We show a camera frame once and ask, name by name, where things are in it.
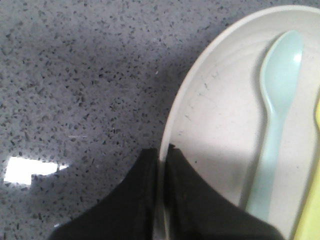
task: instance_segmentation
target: light blue spoon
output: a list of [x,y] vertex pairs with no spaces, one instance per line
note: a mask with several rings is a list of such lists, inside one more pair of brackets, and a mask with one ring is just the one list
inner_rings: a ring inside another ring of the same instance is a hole
[[263,221],[269,215],[283,126],[296,93],[303,48],[298,32],[284,33],[271,46],[260,71],[267,125],[246,211]]

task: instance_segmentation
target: spoon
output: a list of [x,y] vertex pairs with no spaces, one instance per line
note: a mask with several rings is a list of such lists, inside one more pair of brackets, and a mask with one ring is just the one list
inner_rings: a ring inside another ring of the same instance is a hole
[[[315,121],[320,129],[320,100],[315,110]],[[320,239],[320,162],[315,170],[309,194],[294,235],[294,240]]]
[[260,70],[267,125],[246,211],[263,221],[268,220],[281,136],[296,93],[302,51],[301,35],[287,31],[271,46]]

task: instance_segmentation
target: speckled countertop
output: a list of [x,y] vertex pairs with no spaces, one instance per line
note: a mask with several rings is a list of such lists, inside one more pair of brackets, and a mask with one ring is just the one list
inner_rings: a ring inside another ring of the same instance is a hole
[[285,4],[320,7],[0,1],[0,240],[44,240],[107,196],[142,148],[159,148],[179,85],[206,45],[236,20]]

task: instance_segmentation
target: plate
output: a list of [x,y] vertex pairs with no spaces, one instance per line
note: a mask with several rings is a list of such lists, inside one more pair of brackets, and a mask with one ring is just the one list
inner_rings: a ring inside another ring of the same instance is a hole
[[266,126],[260,67],[281,34],[300,32],[301,71],[283,130],[269,215],[269,223],[287,239],[319,159],[314,119],[320,87],[319,23],[320,9],[285,5],[253,13],[222,32],[185,77],[160,148],[164,162],[168,144],[176,145],[210,186],[243,208]]

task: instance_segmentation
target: spoon handle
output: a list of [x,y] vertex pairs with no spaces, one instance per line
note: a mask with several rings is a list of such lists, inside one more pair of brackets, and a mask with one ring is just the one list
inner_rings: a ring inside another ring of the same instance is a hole
[[277,167],[284,121],[271,116],[265,130],[259,162],[249,194],[246,211],[266,221],[269,215],[271,194]]
[[294,240],[320,239],[320,164],[318,163]]

